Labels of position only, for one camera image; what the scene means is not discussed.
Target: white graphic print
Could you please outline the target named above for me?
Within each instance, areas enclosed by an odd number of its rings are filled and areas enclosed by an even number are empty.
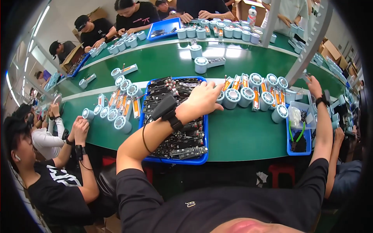
[[[57,170],[56,167],[51,165],[47,165],[47,168],[50,171],[50,176],[56,182],[63,183],[65,186],[69,187],[82,186],[76,176],[68,174],[66,170]]]

